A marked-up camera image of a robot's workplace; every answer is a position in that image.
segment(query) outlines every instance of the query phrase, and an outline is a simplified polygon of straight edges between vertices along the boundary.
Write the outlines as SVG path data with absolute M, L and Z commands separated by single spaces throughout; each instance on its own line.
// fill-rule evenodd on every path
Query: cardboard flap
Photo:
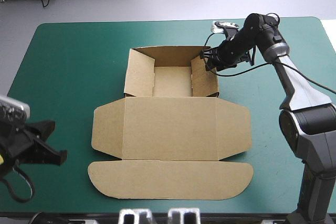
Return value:
M 217 160 L 216 98 L 125 99 L 123 159 Z
M 131 49 L 124 93 L 136 97 L 151 97 L 154 86 L 154 63 L 153 58 Z
M 245 152 L 252 146 L 248 108 L 216 99 L 218 160 Z
M 247 163 L 107 161 L 88 173 L 101 193 L 120 199 L 228 199 L 250 183 Z
M 219 94 L 218 78 L 213 73 L 206 71 L 204 60 L 199 56 L 191 61 L 192 87 L 194 97 L 217 96 Z
M 92 148 L 122 158 L 125 99 L 95 109 L 92 128 Z
M 191 97 L 191 67 L 155 67 L 154 97 Z
M 203 47 L 201 46 L 156 46 L 138 47 L 134 50 L 155 59 L 156 67 L 190 67 L 190 61 Z
M 251 147 L 250 115 L 219 98 L 127 97 L 95 110 L 92 147 L 122 159 L 217 161 Z

